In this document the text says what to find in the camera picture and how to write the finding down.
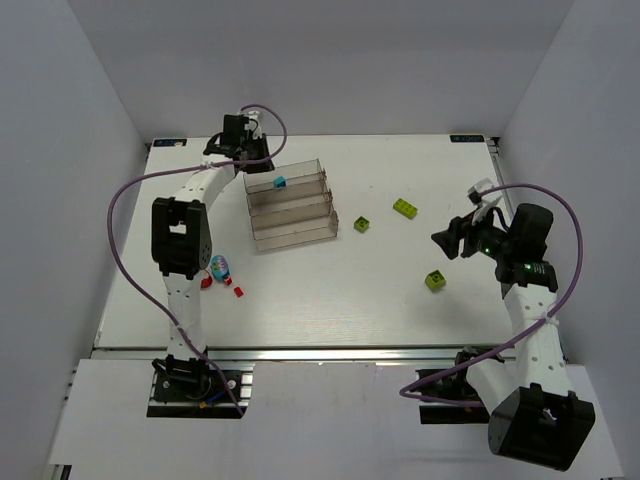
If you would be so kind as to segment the teal round lego piece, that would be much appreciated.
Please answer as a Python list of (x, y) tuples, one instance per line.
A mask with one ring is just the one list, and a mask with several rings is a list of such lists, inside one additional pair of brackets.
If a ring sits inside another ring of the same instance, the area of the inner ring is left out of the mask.
[(214, 255), (211, 258), (210, 272), (218, 281), (224, 281), (230, 276), (229, 266), (223, 255)]

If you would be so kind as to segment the green 2x4 lego brick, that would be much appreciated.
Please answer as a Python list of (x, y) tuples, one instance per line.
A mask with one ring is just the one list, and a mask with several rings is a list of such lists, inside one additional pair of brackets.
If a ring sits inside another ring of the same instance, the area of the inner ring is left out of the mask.
[(409, 220), (413, 220), (418, 213), (418, 209), (416, 206), (402, 198), (398, 198), (394, 202), (393, 209)]

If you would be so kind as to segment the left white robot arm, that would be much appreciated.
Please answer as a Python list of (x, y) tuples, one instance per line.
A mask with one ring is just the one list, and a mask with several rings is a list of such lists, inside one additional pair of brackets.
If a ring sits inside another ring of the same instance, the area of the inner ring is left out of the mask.
[(223, 156), (230, 164), (193, 173), (170, 197), (152, 203), (151, 254), (165, 285), (170, 320), (167, 353), (197, 360), (207, 349), (201, 323), (201, 281), (212, 258), (208, 211), (237, 174), (274, 169), (260, 112), (244, 108), (226, 115), (223, 129), (209, 139), (203, 159)]

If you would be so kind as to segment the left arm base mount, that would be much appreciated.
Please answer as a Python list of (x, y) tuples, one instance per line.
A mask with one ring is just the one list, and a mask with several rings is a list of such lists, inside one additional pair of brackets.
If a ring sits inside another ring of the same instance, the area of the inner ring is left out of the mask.
[(240, 419), (250, 398), (250, 374), (223, 370), (201, 359), (154, 359), (146, 416), (164, 419)]

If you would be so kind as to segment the green 2x2 lego brick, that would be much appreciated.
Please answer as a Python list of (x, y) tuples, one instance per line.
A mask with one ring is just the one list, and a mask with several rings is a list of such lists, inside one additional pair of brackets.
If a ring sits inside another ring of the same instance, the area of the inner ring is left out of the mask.
[(358, 232), (364, 233), (369, 228), (370, 221), (367, 218), (360, 216), (354, 221), (353, 226)]

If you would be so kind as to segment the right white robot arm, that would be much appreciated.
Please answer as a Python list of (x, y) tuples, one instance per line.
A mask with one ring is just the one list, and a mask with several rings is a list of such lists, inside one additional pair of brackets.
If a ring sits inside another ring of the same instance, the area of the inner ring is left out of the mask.
[(502, 230), (490, 217), (452, 219), (432, 240), (449, 259), (482, 253), (496, 263), (495, 277), (509, 314), (515, 365), (496, 353), (463, 355), (463, 378), (489, 415), (492, 454), (566, 471), (595, 424), (592, 403), (576, 394), (564, 364), (557, 304), (557, 278), (543, 256), (553, 214), (534, 204), (518, 206)]

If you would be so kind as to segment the small teal lego brick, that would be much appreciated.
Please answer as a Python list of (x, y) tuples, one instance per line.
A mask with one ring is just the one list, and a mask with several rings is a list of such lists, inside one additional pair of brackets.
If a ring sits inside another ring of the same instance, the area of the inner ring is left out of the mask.
[(277, 190), (284, 189), (287, 186), (287, 181), (283, 176), (279, 176), (273, 181), (273, 184)]

